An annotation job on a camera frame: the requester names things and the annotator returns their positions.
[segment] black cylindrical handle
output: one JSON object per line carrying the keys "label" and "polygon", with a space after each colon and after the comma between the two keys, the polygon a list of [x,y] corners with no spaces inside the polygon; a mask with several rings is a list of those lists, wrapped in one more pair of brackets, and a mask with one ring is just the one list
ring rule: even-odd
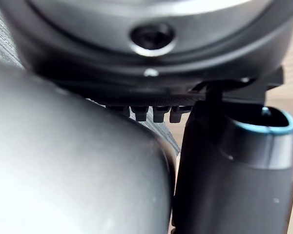
{"label": "black cylindrical handle", "polygon": [[213,119],[193,111],[173,206],[176,234],[284,233],[292,193],[293,118],[269,111],[256,119],[226,114]]}

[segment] black plastic tab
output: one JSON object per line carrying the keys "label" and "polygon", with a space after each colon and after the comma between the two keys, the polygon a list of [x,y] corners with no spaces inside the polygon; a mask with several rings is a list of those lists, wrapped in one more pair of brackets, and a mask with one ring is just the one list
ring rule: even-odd
{"label": "black plastic tab", "polygon": [[173,106],[170,111],[169,121],[171,123],[180,123],[182,114],[189,113],[192,106]]}
{"label": "black plastic tab", "polygon": [[163,123],[164,115],[170,111],[170,106],[153,106],[153,122]]}
{"label": "black plastic tab", "polygon": [[147,120],[148,108],[148,106],[131,107],[132,112],[135,113],[136,121],[144,122]]}

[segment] textured carpet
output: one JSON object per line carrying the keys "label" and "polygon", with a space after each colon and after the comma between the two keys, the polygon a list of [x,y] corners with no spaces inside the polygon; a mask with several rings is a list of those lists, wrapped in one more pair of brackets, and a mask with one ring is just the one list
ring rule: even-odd
{"label": "textured carpet", "polygon": [[[17,66],[21,66],[18,56],[16,54],[15,47],[13,45],[13,41],[10,37],[10,34],[5,27],[4,20],[0,14],[0,59],[13,63]],[[153,130],[163,138],[165,138],[175,149],[176,152],[179,152],[179,148],[173,139],[169,129],[164,123],[153,123],[153,113],[150,110],[147,114],[146,122],[142,122],[142,125],[148,127]]]}

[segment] blue trim ring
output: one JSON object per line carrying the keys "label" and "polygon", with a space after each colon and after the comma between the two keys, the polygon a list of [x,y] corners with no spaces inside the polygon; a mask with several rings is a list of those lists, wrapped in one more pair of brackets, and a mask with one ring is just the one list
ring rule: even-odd
{"label": "blue trim ring", "polygon": [[261,126],[261,125],[253,125],[248,123],[242,123],[237,120],[231,119],[233,123],[247,131],[255,132],[255,133],[261,133],[261,134],[272,134],[272,135],[286,135],[286,134],[292,134],[293,133],[293,117],[285,112],[279,110],[287,119],[289,125],[286,127],[269,127],[269,126]]}

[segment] black plastic base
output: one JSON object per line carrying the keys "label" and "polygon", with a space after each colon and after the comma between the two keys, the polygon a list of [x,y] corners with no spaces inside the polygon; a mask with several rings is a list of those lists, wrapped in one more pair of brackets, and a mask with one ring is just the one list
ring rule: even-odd
{"label": "black plastic base", "polygon": [[[191,53],[143,58],[89,45],[45,20],[25,0],[0,0],[23,65],[110,106],[191,106],[201,82],[261,79],[276,70],[293,31],[293,0],[276,0],[244,30]],[[153,69],[158,75],[149,76]]]}

